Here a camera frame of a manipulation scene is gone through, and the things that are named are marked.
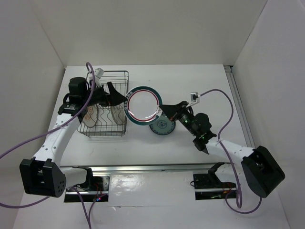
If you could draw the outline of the clear glass plate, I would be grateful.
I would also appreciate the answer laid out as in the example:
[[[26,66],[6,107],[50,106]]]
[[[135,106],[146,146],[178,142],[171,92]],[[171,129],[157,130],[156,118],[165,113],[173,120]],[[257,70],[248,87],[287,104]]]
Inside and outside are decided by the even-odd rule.
[[[112,118],[117,125],[123,125],[125,121],[125,113],[119,106],[111,106]]]

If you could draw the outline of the blue floral plate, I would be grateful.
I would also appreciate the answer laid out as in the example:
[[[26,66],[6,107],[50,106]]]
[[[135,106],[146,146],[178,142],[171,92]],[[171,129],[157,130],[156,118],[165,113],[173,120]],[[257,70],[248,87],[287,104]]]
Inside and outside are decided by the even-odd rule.
[[[176,128],[176,122],[170,121],[169,118],[162,113],[162,115],[149,128],[157,135],[169,135]]]

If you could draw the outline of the white plate teal red rim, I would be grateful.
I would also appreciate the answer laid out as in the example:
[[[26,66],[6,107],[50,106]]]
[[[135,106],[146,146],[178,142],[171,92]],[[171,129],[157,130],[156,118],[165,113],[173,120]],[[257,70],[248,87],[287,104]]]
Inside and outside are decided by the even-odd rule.
[[[132,88],[126,95],[123,104],[126,118],[136,125],[150,125],[162,115],[163,104],[160,94],[148,86]]]

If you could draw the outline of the orange sunburst plate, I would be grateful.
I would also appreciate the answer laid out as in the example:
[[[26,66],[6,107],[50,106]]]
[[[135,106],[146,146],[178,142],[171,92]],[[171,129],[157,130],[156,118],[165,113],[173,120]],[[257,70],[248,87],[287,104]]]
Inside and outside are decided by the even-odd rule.
[[[84,116],[82,124],[88,128],[95,127],[98,120],[98,114],[99,111],[97,105],[88,106],[87,114]]]

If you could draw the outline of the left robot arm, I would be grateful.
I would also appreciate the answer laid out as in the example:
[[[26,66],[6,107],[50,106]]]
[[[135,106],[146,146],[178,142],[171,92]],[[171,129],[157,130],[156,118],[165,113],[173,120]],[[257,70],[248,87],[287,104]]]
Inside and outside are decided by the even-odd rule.
[[[94,185],[92,169],[75,166],[60,169],[63,153],[74,132],[81,125],[91,105],[117,106],[127,98],[120,94],[111,82],[108,91],[102,86],[95,87],[83,77],[70,79],[69,93],[58,110],[56,124],[45,142],[31,159],[20,163],[20,174],[27,194],[60,197],[65,189],[79,186],[89,190]]]

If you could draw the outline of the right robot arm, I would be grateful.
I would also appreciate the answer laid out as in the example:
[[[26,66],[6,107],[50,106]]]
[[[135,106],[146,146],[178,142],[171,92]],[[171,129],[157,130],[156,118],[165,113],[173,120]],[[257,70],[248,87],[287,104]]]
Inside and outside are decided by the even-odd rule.
[[[284,179],[285,173],[264,146],[250,148],[222,140],[210,129],[208,115],[194,114],[186,101],[176,105],[161,105],[160,109],[171,121],[179,121],[194,137],[195,147],[208,155],[232,160],[232,165],[217,164],[208,175],[208,182],[219,187],[225,182],[236,182],[257,196],[266,198]]]

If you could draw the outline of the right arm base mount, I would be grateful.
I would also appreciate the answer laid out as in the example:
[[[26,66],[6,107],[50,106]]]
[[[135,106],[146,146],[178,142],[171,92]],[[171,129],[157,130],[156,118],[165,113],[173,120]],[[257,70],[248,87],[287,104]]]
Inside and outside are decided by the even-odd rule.
[[[214,200],[236,198],[236,184],[234,182],[222,182],[216,176],[216,172],[223,167],[225,163],[219,162],[212,166],[207,173],[193,174],[193,181],[190,185],[195,190],[196,200]]]

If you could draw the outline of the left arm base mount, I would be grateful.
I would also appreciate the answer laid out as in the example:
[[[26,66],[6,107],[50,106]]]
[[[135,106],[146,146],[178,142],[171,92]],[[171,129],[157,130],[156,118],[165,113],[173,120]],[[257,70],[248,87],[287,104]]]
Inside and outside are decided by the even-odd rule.
[[[65,203],[107,202],[109,175],[94,176],[90,167],[64,167],[61,171],[66,176]]]

